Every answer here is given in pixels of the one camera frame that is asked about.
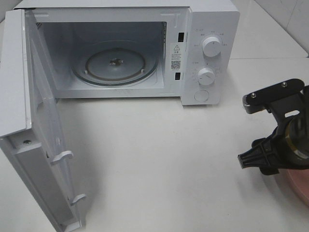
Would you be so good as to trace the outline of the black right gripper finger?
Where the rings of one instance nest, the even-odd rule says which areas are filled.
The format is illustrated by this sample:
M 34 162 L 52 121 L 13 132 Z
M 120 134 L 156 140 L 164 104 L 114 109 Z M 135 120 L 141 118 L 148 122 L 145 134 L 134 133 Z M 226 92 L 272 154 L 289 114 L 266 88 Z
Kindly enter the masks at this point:
M 270 135 L 266 138 L 260 138 L 252 142 L 251 150 L 260 149 L 262 151 L 278 151 L 276 146 L 276 135 Z
M 274 175 L 279 173 L 282 162 L 273 149 L 263 148 L 256 145 L 250 150 L 238 155 L 239 163 L 244 168 L 257 167 L 263 175 Z

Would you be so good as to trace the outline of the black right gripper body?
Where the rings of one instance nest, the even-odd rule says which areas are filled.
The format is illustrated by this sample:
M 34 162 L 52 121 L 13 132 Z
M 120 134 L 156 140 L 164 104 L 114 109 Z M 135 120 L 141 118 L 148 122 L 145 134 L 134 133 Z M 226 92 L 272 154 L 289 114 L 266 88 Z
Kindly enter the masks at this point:
M 277 127 L 277 157 L 283 169 L 309 168 L 309 87 L 297 94 L 272 102 L 267 110 L 273 114 Z

